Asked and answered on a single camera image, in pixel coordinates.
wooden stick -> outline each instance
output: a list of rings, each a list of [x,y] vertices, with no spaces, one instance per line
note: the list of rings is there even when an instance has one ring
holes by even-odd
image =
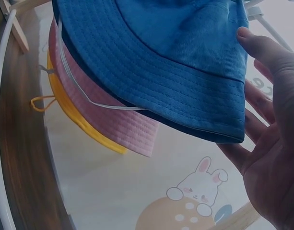
[[[259,218],[259,213],[248,202],[228,219],[223,220],[222,223],[215,225],[209,230],[245,230]]]
[[[10,6],[10,11],[17,10],[17,14],[20,15],[28,10],[31,10],[49,1],[51,0],[23,0]]]
[[[11,5],[7,0],[0,0],[0,8],[1,8],[2,13],[4,14],[6,20],[7,20],[8,14],[10,12],[10,10],[9,10],[10,6]],[[13,21],[12,34],[15,37],[16,41],[18,42],[23,53],[27,52],[29,50],[28,42],[27,42],[25,34],[24,34],[17,18],[15,18]]]

pink bucket hat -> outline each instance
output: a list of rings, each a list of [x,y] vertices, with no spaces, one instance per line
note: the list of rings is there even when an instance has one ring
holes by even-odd
[[[107,109],[90,103],[68,76],[64,68],[59,52],[57,29],[56,22],[53,20],[49,34],[50,57],[61,84],[77,110],[105,137],[131,151],[150,157],[159,122],[135,111]],[[63,46],[63,49],[75,80],[93,102],[123,106],[122,103],[102,90],[82,71],[65,46]]]

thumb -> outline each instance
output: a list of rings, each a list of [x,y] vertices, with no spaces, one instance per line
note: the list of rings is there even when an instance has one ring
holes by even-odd
[[[260,61],[273,75],[283,69],[294,67],[294,53],[269,37],[254,35],[245,27],[237,30],[236,37],[247,53]]]

finger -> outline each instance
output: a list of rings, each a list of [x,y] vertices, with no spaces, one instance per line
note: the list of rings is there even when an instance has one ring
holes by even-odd
[[[250,152],[239,144],[217,144],[224,155],[242,174],[242,168]]]
[[[275,122],[272,100],[248,80],[245,83],[245,98],[269,124]]]
[[[257,143],[261,135],[266,131],[267,127],[252,112],[245,110],[245,133],[253,141]]]
[[[282,68],[294,66],[294,53],[269,37],[256,36],[245,27],[237,30],[236,37],[248,54],[260,61],[272,74]]]
[[[266,77],[271,83],[273,83],[272,73],[266,66],[264,66],[260,61],[256,59],[254,60],[253,65],[264,77]]]

hat brim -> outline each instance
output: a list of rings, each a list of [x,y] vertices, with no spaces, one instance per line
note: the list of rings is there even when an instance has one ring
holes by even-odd
[[[67,75],[59,53],[57,26],[52,22],[49,49],[54,70],[67,95],[82,116],[102,135],[127,149],[150,157],[153,151],[159,122],[134,111],[106,109],[91,104]],[[76,64],[67,48],[64,52],[72,73],[88,97],[100,104],[123,106],[119,101],[97,86]]]
[[[53,0],[63,40],[83,71],[126,106],[217,143],[244,140],[244,83],[184,66],[148,48],[115,1]]]
[[[47,53],[47,68],[53,69],[49,52]],[[125,147],[103,136],[86,121],[86,119],[80,114],[80,112],[73,105],[72,101],[70,100],[67,93],[65,92],[62,84],[60,83],[58,76],[55,73],[49,74],[49,81],[50,81],[52,92],[56,100],[58,101],[61,109],[74,123],[76,123],[87,135],[95,139],[97,142],[99,142],[103,146],[120,154],[126,153],[127,149]]]

